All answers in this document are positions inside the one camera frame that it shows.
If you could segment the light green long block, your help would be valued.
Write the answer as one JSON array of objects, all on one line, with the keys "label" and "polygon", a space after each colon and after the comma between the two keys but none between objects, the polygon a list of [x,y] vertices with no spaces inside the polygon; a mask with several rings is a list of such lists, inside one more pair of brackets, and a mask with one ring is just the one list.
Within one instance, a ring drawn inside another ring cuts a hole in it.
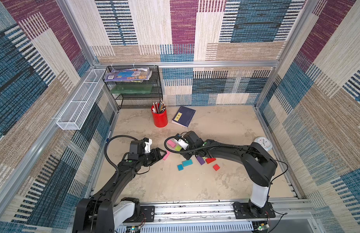
[{"label": "light green long block", "polygon": [[179,146],[179,145],[177,145],[177,146],[175,147],[175,150],[176,150],[176,151],[181,151],[181,150],[182,150],[182,147]]}]

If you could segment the teal long block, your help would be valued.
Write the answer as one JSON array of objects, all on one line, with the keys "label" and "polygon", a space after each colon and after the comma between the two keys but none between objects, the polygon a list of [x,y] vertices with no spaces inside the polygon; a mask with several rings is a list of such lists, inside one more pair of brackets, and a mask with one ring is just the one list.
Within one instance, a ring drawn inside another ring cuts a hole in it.
[{"label": "teal long block", "polygon": [[186,166],[189,166],[189,165],[192,165],[193,164],[193,161],[190,159],[190,160],[185,160],[182,162],[182,165],[183,167],[186,167]]}]

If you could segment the pink long block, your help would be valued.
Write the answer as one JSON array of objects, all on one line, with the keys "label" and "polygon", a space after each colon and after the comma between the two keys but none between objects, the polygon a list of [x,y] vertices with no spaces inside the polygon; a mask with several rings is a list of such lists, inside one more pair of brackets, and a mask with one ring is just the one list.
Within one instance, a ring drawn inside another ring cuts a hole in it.
[{"label": "pink long block", "polygon": [[168,141],[167,141],[167,144],[168,144],[169,146],[171,146],[172,148],[175,148],[175,147],[177,146],[177,144],[176,144],[175,142],[173,142],[172,140],[168,140]]}]

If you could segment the small teal cube block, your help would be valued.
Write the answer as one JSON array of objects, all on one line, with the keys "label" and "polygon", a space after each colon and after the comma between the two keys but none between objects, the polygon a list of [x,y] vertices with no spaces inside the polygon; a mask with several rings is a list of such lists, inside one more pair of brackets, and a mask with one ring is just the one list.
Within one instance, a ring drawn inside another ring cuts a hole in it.
[{"label": "small teal cube block", "polygon": [[184,170],[183,165],[177,165],[177,168],[178,168],[179,171]]}]

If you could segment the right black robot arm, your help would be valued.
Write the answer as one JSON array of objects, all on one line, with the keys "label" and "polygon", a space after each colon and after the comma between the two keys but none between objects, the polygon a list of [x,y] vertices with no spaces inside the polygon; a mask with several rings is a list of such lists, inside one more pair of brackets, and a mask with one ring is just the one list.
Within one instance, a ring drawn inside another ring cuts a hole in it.
[{"label": "right black robot arm", "polygon": [[265,207],[278,163],[259,143],[252,142],[250,145],[238,146],[210,139],[204,141],[193,131],[187,132],[184,136],[177,134],[175,140],[181,145],[186,145],[181,150],[181,155],[187,160],[194,155],[242,164],[253,182],[251,206]]}]

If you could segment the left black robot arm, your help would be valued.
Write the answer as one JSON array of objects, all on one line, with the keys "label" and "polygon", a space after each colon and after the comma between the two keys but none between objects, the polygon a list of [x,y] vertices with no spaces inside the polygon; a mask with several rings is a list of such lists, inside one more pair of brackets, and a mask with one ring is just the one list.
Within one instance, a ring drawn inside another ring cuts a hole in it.
[{"label": "left black robot arm", "polygon": [[119,223],[114,217],[113,206],[127,184],[142,167],[150,167],[167,155],[160,148],[149,153],[126,153],[118,163],[118,171],[96,194],[82,199],[76,207],[74,233],[114,233]]}]

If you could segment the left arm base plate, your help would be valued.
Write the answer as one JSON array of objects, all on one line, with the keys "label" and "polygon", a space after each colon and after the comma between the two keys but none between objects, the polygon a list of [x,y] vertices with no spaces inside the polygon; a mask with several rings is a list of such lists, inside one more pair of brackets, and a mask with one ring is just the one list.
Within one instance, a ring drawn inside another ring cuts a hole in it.
[{"label": "left arm base plate", "polygon": [[132,217],[124,223],[154,222],[155,206],[141,206],[140,210],[135,210]]}]

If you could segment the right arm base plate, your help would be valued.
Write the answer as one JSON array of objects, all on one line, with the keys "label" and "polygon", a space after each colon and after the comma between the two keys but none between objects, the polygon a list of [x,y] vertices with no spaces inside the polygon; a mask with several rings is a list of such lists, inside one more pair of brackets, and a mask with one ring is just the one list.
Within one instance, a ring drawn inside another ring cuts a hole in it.
[{"label": "right arm base plate", "polygon": [[264,207],[258,207],[251,201],[247,203],[234,202],[232,207],[236,219],[269,219],[276,217],[270,202],[267,202]]}]

